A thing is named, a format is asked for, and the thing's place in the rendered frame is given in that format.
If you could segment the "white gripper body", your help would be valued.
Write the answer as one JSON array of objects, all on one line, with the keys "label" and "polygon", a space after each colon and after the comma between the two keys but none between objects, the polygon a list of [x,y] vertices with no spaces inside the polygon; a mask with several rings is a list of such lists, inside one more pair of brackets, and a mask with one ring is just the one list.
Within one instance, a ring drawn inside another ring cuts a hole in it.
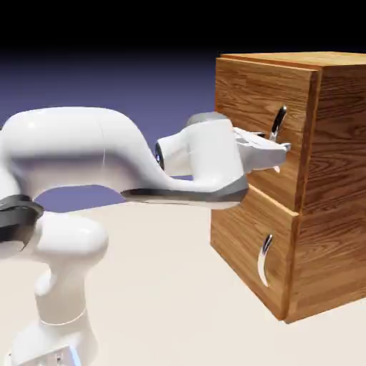
[{"label": "white gripper body", "polygon": [[287,158],[283,143],[268,140],[262,132],[248,132],[238,127],[234,128],[234,136],[245,173],[266,169],[280,173],[280,165]]}]

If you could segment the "light wood cabinet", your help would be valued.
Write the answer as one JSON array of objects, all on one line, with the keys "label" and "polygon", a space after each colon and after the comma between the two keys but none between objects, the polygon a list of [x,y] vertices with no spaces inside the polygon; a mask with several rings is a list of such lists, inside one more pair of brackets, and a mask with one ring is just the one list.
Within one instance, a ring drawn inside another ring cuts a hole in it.
[{"label": "light wood cabinet", "polygon": [[315,69],[317,103],[291,266],[291,323],[366,297],[366,54],[218,58]]}]

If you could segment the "wide wooden cabinet door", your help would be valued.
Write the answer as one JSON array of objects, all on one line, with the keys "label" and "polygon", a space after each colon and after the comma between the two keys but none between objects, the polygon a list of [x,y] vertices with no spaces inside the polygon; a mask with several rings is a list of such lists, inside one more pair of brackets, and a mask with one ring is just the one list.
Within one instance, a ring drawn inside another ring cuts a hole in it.
[{"label": "wide wooden cabinet door", "polygon": [[233,125],[269,135],[281,107],[287,113],[277,142],[290,143],[280,171],[254,171],[249,183],[293,212],[302,205],[310,135],[317,103],[319,72],[315,69],[218,58],[215,109]]}]

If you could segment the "narrow wooden cabinet door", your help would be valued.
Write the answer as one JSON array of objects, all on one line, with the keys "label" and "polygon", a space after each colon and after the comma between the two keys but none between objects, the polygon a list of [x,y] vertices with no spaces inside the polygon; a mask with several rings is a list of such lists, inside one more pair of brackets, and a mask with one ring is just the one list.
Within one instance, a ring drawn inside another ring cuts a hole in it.
[{"label": "narrow wooden cabinet door", "polygon": [[[213,211],[211,245],[279,320],[286,318],[298,213],[251,186],[241,205]],[[268,234],[273,235],[266,258],[265,287],[257,258]]]}]

